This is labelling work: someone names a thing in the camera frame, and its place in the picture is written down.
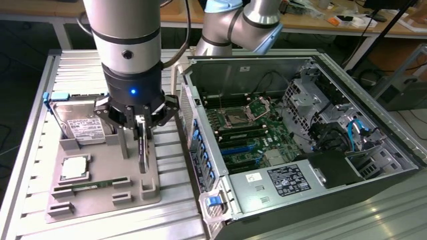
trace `floor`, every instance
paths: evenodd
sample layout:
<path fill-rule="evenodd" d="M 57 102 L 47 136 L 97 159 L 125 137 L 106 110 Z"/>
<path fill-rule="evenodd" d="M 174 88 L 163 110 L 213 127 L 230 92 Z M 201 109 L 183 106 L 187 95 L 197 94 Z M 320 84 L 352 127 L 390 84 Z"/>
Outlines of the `floor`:
<path fill-rule="evenodd" d="M 67 30 L 75 49 L 95 49 L 90 36 L 77 24 Z M 193 31 L 191 46 L 198 44 L 202 30 Z M 178 49 L 186 39 L 186 30 L 162 29 L 162 47 Z M 341 63 L 358 42 L 358 37 L 282 33 L 274 48 L 324 49 Z M 0 200 L 9 186 L 11 169 L 19 152 L 30 111 L 35 100 L 50 49 L 59 49 L 54 28 L 47 23 L 0 21 Z"/>

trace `hard drive label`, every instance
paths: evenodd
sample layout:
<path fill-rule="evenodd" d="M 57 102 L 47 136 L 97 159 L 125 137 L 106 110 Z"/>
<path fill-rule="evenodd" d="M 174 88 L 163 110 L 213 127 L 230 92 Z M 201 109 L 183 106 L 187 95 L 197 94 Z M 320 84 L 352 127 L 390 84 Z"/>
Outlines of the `hard drive label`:
<path fill-rule="evenodd" d="M 105 139 L 105 129 L 99 118 L 69 120 L 73 135 L 78 141 Z"/>
<path fill-rule="evenodd" d="M 282 197 L 313 189 L 297 164 L 268 171 L 276 190 Z"/>

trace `metal table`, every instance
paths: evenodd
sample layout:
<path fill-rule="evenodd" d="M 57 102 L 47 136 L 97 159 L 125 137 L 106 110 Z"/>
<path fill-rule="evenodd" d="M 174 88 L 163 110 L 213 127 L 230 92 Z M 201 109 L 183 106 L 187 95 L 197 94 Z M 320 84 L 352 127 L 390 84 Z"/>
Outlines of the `metal table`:
<path fill-rule="evenodd" d="M 175 50 L 165 50 L 167 61 Z M 171 71 L 163 72 L 163 90 L 171 91 Z M 154 132 L 162 201 L 71 220 L 46 223 L 46 208 L 59 147 L 61 128 L 43 106 L 45 92 L 107 92 L 95 50 L 50 56 L 5 196 L 0 239 L 205 239 L 202 216 L 185 162 L 175 121 Z"/>

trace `workbench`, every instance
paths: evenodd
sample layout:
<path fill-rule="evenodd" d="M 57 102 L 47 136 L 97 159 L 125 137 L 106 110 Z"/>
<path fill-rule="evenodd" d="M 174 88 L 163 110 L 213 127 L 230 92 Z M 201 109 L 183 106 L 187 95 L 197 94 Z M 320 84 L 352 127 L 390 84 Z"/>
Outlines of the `workbench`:
<path fill-rule="evenodd" d="M 167 61 L 177 50 L 162 50 Z M 165 92 L 171 91 L 171 70 L 162 73 Z M 155 130 L 155 153 L 162 201 L 87 217 L 46 223 L 46 208 L 59 147 L 61 127 L 43 105 L 45 92 L 98 94 L 107 91 L 97 50 L 65 50 L 50 55 L 31 109 L 10 186 L 0 211 L 0 240 L 203 240 L 203 217 L 198 211 L 178 126 L 174 119 Z M 414 124 L 416 119 L 404 111 Z M 409 133 L 412 129 L 392 113 Z M 417 110 L 420 117 L 427 110 Z M 413 126 L 426 135 L 426 126 Z M 427 172 L 397 184 L 368 201 L 266 232 L 258 240 L 425 239 L 427 234 Z"/>
<path fill-rule="evenodd" d="M 193 22 L 191 27 L 202 28 L 205 11 L 198 0 L 189 1 Z M 334 3 L 350 9 L 356 6 L 356 2 L 349 0 L 336 0 Z M 366 11 L 361 6 L 358 6 L 358 9 L 360 13 Z M 336 15 L 332 10 L 320 8 L 318 10 L 325 13 L 326 19 Z M 77 24 L 77 17 L 83 11 L 83 0 L 79 0 L 77 3 L 58 2 L 57 0 L 0 0 L 0 20 L 51 23 L 61 47 L 65 50 L 73 49 L 65 24 Z M 354 67 L 394 17 L 392 14 L 384 13 L 382 11 L 380 13 L 385 15 L 388 22 L 380 22 L 377 27 L 370 27 L 368 29 L 365 34 L 368 38 L 349 61 L 345 68 L 346 70 Z M 161 19 L 162 27 L 187 28 L 185 0 L 175 0 L 170 5 L 162 8 Z M 284 23 L 282 31 L 286 33 L 361 36 L 365 30 L 365 28 L 357 28 L 354 26 L 336 27 L 325 19 L 317 19 L 309 15 L 294 15 L 288 13 L 286 15 L 282 15 L 281 21 Z M 413 32 L 397 23 L 386 37 L 427 39 L 427 33 Z"/>

